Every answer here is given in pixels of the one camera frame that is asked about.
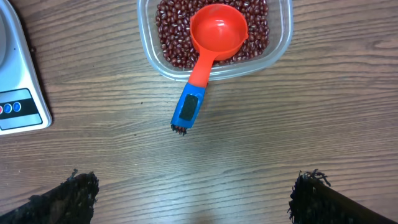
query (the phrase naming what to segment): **scale button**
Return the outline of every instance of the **scale button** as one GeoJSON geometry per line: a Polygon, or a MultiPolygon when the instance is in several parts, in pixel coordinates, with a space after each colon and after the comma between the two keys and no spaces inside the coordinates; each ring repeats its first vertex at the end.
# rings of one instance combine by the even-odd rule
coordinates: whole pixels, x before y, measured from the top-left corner
{"type": "Polygon", "coordinates": [[[12,108],[14,109],[15,112],[20,112],[21,111],[21,104],[19,102],[15,102],[12,105],[12,108]]]}
{"type": "Polygon", "coordinates": [[[4,105],[4,112],[5,113],[11,113],[11,111],[12,111],[11,104],[7,103],[6,105],[4,105]]]}

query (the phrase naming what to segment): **wood grain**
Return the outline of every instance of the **wood grain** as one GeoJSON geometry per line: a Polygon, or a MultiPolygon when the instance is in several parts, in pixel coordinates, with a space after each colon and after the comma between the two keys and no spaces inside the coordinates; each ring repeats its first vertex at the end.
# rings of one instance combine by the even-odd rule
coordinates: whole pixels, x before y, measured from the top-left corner
{"type": "Polygon", "coordinates": [[[169,122],[128,0],[13,0],[54,124],[0,140],[0,213],[93,170],[92,223],[289,223],[298,171],[398,221],[398,1],[294,0],[271,68],[211,82],[195,128],[169,122]]]}

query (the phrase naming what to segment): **kitchen scale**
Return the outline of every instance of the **kitchen scale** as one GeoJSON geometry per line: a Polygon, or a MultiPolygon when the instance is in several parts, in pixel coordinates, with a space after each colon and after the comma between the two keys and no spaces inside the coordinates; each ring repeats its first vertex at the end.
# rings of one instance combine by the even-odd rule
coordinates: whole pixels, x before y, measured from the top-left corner
{"type": "Polygon", "coordinates": [[[0,135],[51,122],[21,22],[10,2],[0,0],[0,135]]]}

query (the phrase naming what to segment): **black bristle tip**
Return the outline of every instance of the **black bristle tip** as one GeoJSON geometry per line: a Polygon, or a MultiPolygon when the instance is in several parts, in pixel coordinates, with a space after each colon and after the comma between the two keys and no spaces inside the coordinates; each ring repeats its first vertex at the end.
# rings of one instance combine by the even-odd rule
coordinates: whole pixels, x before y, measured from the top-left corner
{"type": "Polygon", "coordinates": [[[180,127],[177,125],[172,124],[172,130],[175,131],[176,133],[182,134],[182,136],[187,134],[187,129],[184,127],[180,127]]]}

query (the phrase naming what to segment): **plastic container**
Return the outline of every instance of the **plastic container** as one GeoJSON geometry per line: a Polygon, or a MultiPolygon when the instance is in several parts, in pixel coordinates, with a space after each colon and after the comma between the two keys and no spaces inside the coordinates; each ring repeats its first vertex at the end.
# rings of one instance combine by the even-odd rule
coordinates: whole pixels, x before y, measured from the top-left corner
{"type": "MultiPolygon", "coordinates": [[[[138,23],[144,52],[150,64],[164,77],[176,81],[187,81],[192,69],[175,68],[163,58],[157,26],[155,25],[156,5],[161,0],[138,0],[138,23]]],[[[264,53],[250,60],[211,69],[210,80],[222,80],[247,75],[275,63],[292,40],[293,4],[292,0],[268,0],[269,45],[264,53]]]]}

